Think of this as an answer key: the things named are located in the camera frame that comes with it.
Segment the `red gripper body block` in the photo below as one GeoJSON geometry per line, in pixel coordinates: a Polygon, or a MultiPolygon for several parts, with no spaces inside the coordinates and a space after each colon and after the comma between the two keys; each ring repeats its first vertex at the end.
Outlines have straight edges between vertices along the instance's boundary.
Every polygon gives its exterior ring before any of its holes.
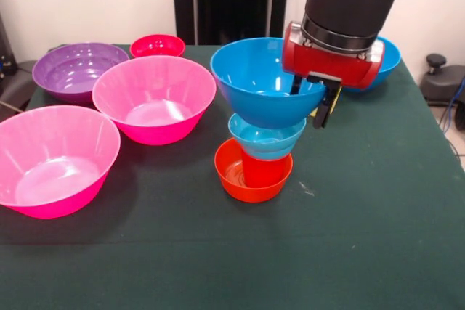
{"type": "Polygon", "coordinates": [[[322,73],[341,79],[343,87],[366,89],[375,80],[384,58],[384,42],[376,39],[359,54],[333,52],[308,41],[302,26],[290,22],[283,44],[283,69],[301,77],[322,73]]]}

